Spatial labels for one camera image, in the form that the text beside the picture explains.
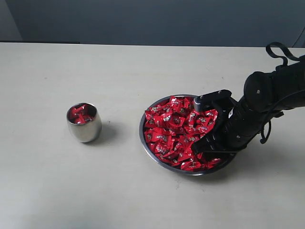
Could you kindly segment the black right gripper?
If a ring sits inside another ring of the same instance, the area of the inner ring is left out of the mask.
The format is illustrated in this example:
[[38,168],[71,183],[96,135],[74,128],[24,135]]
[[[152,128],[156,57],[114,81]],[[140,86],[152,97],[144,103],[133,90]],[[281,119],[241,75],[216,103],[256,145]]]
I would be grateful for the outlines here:
[[232,115],[226,123],[212,135],[205,135],[192,144],[192,151],[203,153],[203,164],[229,164],[238,151],[260,132],[264,112],[251,110],[245,104],[238,104],[232,109]]

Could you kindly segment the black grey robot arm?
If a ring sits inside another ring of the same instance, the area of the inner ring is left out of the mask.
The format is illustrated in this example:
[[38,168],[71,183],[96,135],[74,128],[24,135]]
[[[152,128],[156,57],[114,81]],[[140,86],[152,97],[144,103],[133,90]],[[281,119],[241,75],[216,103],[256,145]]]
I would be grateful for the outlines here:
[[284,110],[304,107],[305,57],[294,56],[280,42],[268,44],[265,50],[270,57],[282,59],[282,64],[271,73],[249,75],[239,101],[226,89],[194,98],[195,111],[213,108],[218,112],[213,129],[192,144],[195,154],[235,154],[257,135],[265,144],[271,129],[265,134],[264,127],[271,125],[272,118],[283,116]]

